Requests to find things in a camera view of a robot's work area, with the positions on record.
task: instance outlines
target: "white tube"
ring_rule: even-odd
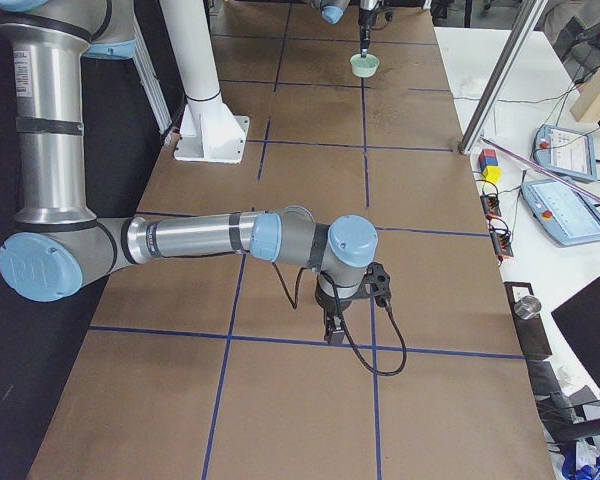
[[[202,2],[203,0],[160,0],[198,134],[200,115],[213,115],[222,105],[218,73]]]

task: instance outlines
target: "white pillar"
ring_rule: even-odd
[[[234,117],[222,103],[204,0],[160,0],[171,46],[187,95],[178,160],[238,163],[248,117]]]

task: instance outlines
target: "black floor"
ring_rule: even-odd
[[[181,99],[157,2],[136,14],[171,111]],[[11,46],[0,35],[0,245],[14,233],[20,153]],[[133,214],[161,145],[132,61],[83,60],[89,207],[101,217]],[[106,280],[59,302],[19,297],[0,277],[0,479],[25,478],[62,393]]]

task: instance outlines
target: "small cup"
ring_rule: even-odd
[[[535,317],[540,313],[541,309],[542,304],[540,303],[540,300],[533,295],[522,297],[513,306],[515,314],[523,320],[529,320],[530,318]]]
[[[356,77],[368,78],[376,73],[380,60],[375,55],[367,53],[365,57],[359,53],[351,57],[351,71]]]

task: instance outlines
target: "green bowl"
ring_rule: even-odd
[[[375,55],[367,53],[366,57],[363,57],[359,53],[351,57],[351,71],[356,77],[367,78],[371,77],[380,65],[380,60]]]

